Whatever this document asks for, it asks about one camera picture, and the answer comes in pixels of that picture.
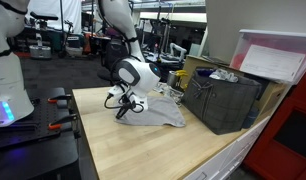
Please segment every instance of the white cabinet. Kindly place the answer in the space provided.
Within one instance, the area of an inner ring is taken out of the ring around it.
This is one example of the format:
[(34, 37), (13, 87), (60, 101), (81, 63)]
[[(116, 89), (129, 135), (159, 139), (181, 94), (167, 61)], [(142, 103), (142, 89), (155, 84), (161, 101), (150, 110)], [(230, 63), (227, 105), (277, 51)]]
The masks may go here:
[(185, 179), (226, 179), (242, 163), (269, 119), (270, 116), (266, 117)]

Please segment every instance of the black chair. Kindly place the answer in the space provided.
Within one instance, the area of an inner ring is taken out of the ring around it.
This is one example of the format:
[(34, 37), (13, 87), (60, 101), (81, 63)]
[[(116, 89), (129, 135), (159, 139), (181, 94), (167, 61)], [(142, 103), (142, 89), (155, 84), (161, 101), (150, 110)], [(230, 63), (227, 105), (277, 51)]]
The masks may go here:
[(100, 69), (97, 72), (97, 76), (103, 80), (110, 81), (113, 86), (113, 82), (119, 81), (119, 77), (116, 72), (113, 72), (113, 79), (111, 79), (111, 71), (114, 71), (113, 65), (118, 59), (123, 58), (128, 55), (127, 48), (123, 45), (120, 39), (112, 39), (106, 45), (105, 56), (101, 58), (102, 66), (105, 69)]

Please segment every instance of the red cabinet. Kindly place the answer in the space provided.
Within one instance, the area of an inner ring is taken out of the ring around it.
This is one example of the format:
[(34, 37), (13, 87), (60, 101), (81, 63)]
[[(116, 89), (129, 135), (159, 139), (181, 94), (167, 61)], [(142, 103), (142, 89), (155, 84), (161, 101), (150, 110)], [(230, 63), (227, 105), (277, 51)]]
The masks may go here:
[(306, 74), (244, 160), (265, 179), (306, 180)]

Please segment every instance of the wooden table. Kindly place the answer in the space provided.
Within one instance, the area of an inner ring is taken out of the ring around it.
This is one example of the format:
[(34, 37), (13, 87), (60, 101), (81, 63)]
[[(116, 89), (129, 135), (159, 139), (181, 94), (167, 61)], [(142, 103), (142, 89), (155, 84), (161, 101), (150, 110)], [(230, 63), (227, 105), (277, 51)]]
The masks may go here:
[(215, 135), (183, 106), (184, 128), (118, 124), (103, 106), (108, 89), (73, 90), (101, 180), (184, 178), (246, 132)]

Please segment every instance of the blue light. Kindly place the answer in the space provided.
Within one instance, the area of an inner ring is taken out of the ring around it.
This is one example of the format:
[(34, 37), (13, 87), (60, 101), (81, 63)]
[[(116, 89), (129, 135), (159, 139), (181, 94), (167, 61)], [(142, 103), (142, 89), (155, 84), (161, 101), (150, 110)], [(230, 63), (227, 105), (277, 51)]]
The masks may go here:
[(14, 120), (14, 115), (13, 115), (11, 109), (10, 109), (9, 104), (7, 104), (6, 102), (2, 102), (2, 106), (4, 108), (4, 111), (6, 112), (7, 117), (9, 118), (9, 120), (13, 121)]

